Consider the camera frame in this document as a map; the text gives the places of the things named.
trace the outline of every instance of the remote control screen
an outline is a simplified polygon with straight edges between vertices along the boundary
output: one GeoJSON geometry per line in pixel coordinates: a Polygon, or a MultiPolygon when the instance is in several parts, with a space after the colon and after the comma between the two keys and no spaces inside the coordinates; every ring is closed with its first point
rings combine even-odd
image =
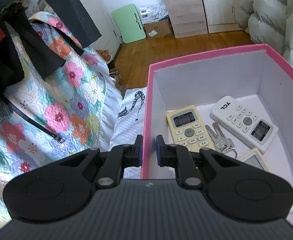
{"type": "Polygon", "coordinates": [[[267,132],[269,131],[270,126],[267,125],[265,122],[260,121],[258,125],[255,127],[251,135],[253,135],[259,141],[262,141],[263,138],[266,136],[267,132]]]}
{"type": "Polygon", "coordinates": [[[181,114],[177,117],[174,117],[174,123],[176,127],[180,127],[190,122],[194,122],[195,118],[192,112],[188,112],[186,114],[181,114]]]}
{"type": "Polygon", "coordinates": [[[251,156],[250,158],[248,158],[246,161],[245,161],[246,164],[250,164],[256,168],[259,168],[261,170],[263,170],[263,167],[261,166],[259,160],[256,158],[255,155],[251,156]]]}

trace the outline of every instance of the ribbed gray surface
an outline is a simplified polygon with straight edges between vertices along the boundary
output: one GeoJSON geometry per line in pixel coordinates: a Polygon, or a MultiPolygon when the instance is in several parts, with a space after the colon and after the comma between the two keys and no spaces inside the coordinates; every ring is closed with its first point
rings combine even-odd
{"type": "Polygon", "coordinates": [[[99,190],[86,209],[52,224],[11,221],[0,240],[293,240],[285,220],[265,224],[233,221],[214,211],[199,191],[175,180],[122,180],[99,190]]]}

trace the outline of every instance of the screw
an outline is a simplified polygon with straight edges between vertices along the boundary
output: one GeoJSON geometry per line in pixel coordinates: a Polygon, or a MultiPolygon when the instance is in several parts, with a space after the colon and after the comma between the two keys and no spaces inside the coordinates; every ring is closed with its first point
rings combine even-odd
{"type": "Polygon", "coordinates": [[[108,177],[103,177],[98,179],[98,184],[100,184],[101,186],[109,186],[113,183],[113,179],[108,178],[108,177]]]}
{"type": "Polygon", "coordinates": [[[201,180],[195,177],[187,178],[185,183],[189,186],[198,186],[201,184],[201,180]]]}

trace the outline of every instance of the green folding table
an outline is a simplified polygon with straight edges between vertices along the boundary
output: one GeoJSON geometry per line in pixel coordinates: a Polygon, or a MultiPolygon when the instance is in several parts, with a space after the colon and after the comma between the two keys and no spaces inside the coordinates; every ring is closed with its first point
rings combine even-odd
{"type": "Polygon", "coordinates": [[[111,15],[119,26],[124,43],[138,41],[146,37],[134,4],[121,7],[113,11],[111,15]]]}

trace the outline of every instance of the yellowed remote control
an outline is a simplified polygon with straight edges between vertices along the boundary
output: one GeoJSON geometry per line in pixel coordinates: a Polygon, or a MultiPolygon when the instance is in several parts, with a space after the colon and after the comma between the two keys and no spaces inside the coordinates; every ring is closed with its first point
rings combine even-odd
{"type": "Polygon", "coordinates": [[[202,147],[213,150],[214,144],[195,106],[188,106],[167,114],[173,142],[199,152],[202,147]]]}

